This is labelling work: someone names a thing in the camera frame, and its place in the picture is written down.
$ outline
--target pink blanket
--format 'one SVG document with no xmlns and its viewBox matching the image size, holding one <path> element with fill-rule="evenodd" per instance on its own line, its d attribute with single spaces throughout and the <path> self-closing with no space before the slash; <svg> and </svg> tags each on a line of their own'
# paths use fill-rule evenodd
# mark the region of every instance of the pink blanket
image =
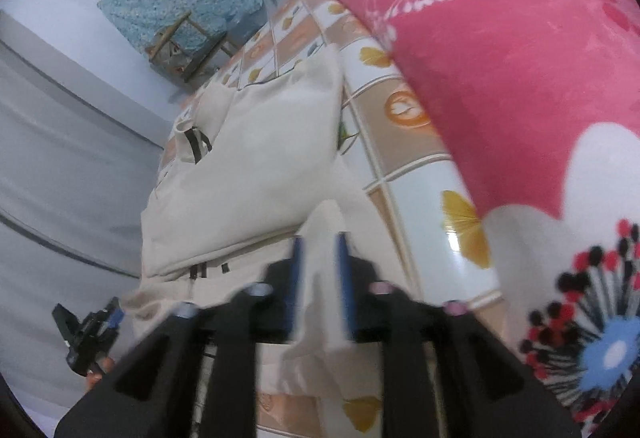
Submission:
<svg viewBox="0 0 640 438">
<path fill-rule="evenodd" d="M 577 139 L 640 133 L 634 0 L 339 0 L 376 35 L 434 119 L 479 214 L 559 217 Z"/>
<path fill-rule="evenodd" d="M 588 436 L 640 374 L 634 0 L 339 0 L 393 56 L 472 196 L 511 342 Z"/>
</svg>

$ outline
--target hand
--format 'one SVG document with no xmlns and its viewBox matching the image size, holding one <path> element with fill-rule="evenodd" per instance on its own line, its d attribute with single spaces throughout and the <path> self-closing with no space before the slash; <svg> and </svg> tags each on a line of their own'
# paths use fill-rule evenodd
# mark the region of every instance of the hand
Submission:
<svg viewBox="0 0 640 438">
<path fill-rule="evenodd" d="M 103 358 L 99 362 L 99 364 L 105 373 L 109 373 L 111 370 L 113 370 L 113 367 L 116 365 L 116 363 L 113 361 L 111 357 Z M 89 373 L 86 374 L 86 381 L 85 381 L 86 390 L 91 391 L 92 389 L 94 389 L 94 386 L 98 382 L 100 382 L 101 378 L 102 378 L 101 373 L 94 373 L 93 371 L 89 371 Z"/>
</svg>

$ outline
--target yellow ginkgo leaf print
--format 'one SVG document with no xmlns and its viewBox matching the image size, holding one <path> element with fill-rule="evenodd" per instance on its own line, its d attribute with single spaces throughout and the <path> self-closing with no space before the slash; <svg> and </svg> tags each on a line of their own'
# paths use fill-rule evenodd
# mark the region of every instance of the yellow ginkgo leaf print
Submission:
<svg viewBox="0 0 640 438">
<path fill-rule="evenodd" d="M 381 408 L 382 403 L 375 396 L 345 400 L 342 404 L 342 410 L 351 420 L 354 429 L 361 433 L 366 433 L 373 427 Z"/>
<path fill-rule="evenodd" d="M 329 12 L 331 14 L 342 14 L 345 10 L 344 5 L 340 4 L 331 4 L 329 5 Z"/>
<path fill-rule="evenodd" d="M 260 75 L 260 72 L 262 72 L 262 68 L 254 68 L 253 70 L 251 70 L 251 72 L 249 73 L 249 82 L 255 83 L 255 80 L 258 78 L 258 75 Z"/>
<path fill-rule="evenodd" d="M 388 68 L 391 66 L 391 58 L 383 50 L 372 46 L 364 46 L 360 49 L 360 60 L 368 66 Z"/>
<path fill-rule="evenodd" d="M 444 230 L 458 239 L 460 253 L 481 269 L 491 267 L 491 252 L 476 208 L 455 191 L 442 191 Z"/>
</svg>

